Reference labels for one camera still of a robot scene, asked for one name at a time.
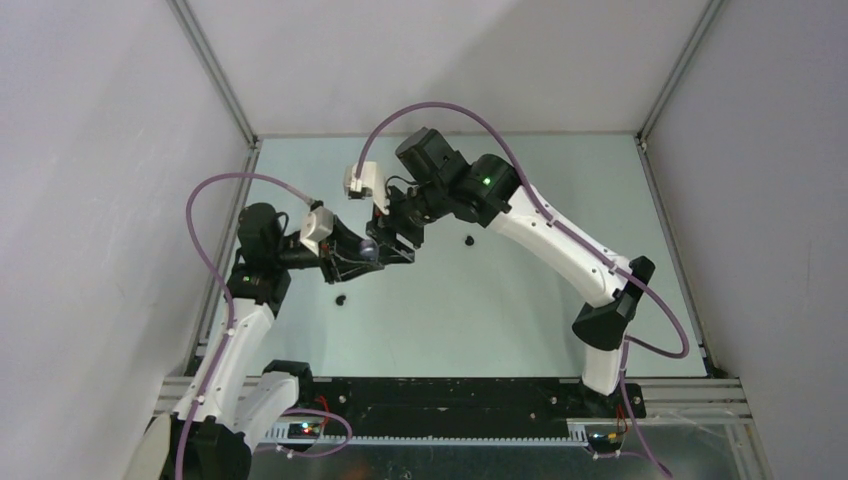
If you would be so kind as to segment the purple earbud charging case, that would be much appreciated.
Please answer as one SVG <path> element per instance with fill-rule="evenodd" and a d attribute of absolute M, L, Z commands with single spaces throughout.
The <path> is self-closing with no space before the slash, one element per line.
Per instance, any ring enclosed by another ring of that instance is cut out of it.
<path fill-rule="evenodd" d="M 379 258 L 379 246 L 372 239 L 364 239 L 359 244 L 359 254 L 369 262 L 376 262 Z"/>

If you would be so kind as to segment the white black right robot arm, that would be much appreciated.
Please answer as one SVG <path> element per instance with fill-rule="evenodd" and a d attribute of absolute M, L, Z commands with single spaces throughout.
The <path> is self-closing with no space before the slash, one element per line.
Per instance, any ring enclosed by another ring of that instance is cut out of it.
<path fill-rule="evenodd" d="M 452 215 L 527 249 L 568 281 L 584 304 L 572 331 L 584 346 L 580 382 L 585 411 L 606 418 L 622 403 L 629 324 L 649 292 L 654 263 L 607 248 L 561 215 L 513 159 L 485 154 L 470 162 L 436 129 L 405 139 L 395 156 L 412 178 L 406 190 L 388 184 L 361 151 L 343 182 L 349 197 L 369 197 L 369 234 L 383 250 L 422 246 L 426 226 Z"/>

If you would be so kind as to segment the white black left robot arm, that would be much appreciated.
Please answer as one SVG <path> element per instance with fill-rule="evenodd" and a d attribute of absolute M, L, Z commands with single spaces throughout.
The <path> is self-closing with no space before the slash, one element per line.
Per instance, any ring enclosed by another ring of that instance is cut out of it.
<path fill-rule="evenodd" d="M 249 395 L 241 394 L 255 350 L 270 331 L 292 270 L 318 269 L 341 283 L 384 267 L 377 243 L 348 229 L 314 203 L 299 230 L 267 203 L 239 215 L 236 262 L 226 282 L 228 317 L 186 394 L 164 417 L 169 437 L 157 479 L 244 479 L 266 432 L 288 412 L 304 416 L 316 403 L 304 362 L 272 361 Z"/>

